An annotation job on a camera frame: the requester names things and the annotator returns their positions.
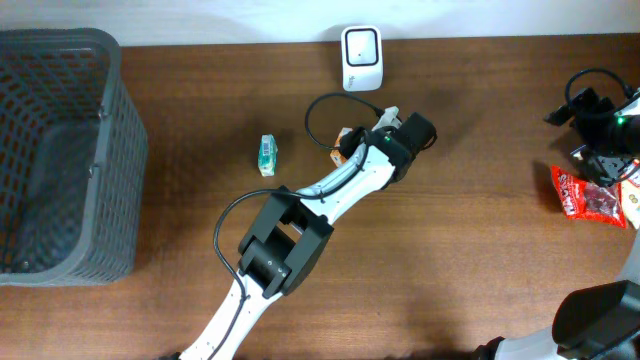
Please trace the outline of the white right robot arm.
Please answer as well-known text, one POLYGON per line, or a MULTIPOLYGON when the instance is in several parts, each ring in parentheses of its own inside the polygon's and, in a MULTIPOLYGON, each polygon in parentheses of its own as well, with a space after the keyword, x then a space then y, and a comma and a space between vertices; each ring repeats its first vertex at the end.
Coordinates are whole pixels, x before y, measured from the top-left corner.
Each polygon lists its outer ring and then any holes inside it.
MULTIPOLYGON (((639 116, 584 116, 556 111, 545 121, 574 128, 585 145, 574 152, 592 168, 588 182, 558 167, 554 187, 564 212, 624 227, 639 224, 639 116)), ((473 359, 637 359, 639 357, 639 246, 612 283, 576 290, 561 303, 551 327, 527 337, 498 337, 473 359)))

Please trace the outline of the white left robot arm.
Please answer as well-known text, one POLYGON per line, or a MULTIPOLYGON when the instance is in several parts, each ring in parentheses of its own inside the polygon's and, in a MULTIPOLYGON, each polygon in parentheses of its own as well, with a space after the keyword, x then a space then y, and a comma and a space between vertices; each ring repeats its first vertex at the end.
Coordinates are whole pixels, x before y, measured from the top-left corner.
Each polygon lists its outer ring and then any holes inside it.
POLYGON ((417 155, 437 139, 418 113, 381 119, 342 141, 347 162, 319 182, 291 191, 264 189, 267 200, 238 245, 233 283, 221 306, 182 359, 231 359, 266 309, 307 278, 334 232, 335 222, 368 194, 400 181, 417 155))

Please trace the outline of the teal tissue pack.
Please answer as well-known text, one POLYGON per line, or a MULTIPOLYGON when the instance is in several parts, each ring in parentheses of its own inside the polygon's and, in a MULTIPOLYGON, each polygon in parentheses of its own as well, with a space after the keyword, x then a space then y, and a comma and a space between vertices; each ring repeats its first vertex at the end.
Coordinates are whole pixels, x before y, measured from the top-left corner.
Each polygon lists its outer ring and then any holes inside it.
POLYGON ((258 169, 263 177, 271 177, 275 175, 277 165, 278 148, 275 137, 272 134, 261 136, 258 169))

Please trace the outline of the yellow snack bag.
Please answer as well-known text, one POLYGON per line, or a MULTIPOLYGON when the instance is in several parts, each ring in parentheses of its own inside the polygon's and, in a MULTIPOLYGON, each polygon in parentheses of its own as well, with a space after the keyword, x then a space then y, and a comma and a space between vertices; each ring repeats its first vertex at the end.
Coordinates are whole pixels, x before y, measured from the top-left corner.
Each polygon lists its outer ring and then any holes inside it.
POLYGON ((626 219, 638 230, 640 225, 639 177, 633 176, 620 185, 621 206, 626 219))

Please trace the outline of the red snack bag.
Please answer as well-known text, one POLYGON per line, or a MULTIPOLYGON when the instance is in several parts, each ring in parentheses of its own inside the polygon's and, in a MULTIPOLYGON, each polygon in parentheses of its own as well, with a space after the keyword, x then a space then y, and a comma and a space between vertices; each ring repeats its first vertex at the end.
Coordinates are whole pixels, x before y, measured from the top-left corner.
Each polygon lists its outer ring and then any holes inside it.
POLYGON ((619 184, 600 187, 555 165, 551 167, 551 178, 568 219, 604 223, 623 229, 627 227, 619 184))

